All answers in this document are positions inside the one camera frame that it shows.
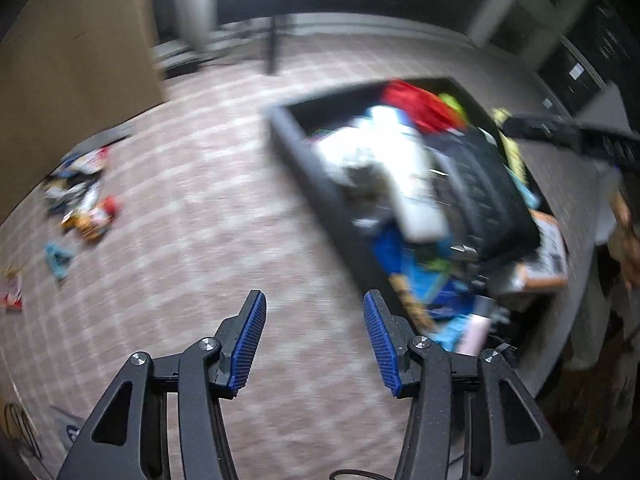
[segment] white bottle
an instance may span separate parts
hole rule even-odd
[[[392,120],[381,118],[386,112],[370,108],[376,136],[374,152],[382,165],[389,200],[404,239],[412,243],[437,242],[446,238],[449,227],[435,199],[431,185],[431,155],[420,133]]]

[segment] black bag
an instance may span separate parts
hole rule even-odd
[[[477,274],[535,251],[540,233],[496,146],[469,127],[424,136],[434,190],[453,236],[453,258]]]

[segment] red package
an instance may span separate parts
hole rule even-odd
[[[4,270],[2,289],[2,304],[5,309],[20,312],[22,310],[22,275],[19,267],[9,266]]]
[[[462,117],[437,95],[399,79],[386,86],[381,101],[404,110],[423,134],[439,134],[449,128],[466,127]]]

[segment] black cable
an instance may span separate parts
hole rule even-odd
[[[338,469],[329,475],[329,480],[336,480],[335,477],[340,475],[364,476],[364,478],[371,478],[372,480],[391,480],[391,478],[386,476],[370,471],[363,471],[362,469]]]
[[[18,428],[19,431],[19,434],[15,437],[11,434],[11,425],[9,424],[10,418],[12,424]],[[9,402],[4,406],[4,425],[6,427],[6,431],[2,428],[2,432],[6,435],[7,440],[11,443],[14,451],[18,455],[20,455],[21,451],[25,451],[27,454],[34,457],[40,463],[44,471],[47,472],[51,480],[54,480],[54,476],[51,474],[51,471],[49,471],[44,465],[42,452],[38,441],[36,440],[33,426],[29,421],[27,412],[24,411],[24,408],[20,404]]]

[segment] red cloth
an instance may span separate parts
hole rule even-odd
[[[437,95],[399,79],[382,92],[384,104],[404,110],[423,134],[441,133],[448,128],[464,128],[465,121]]]

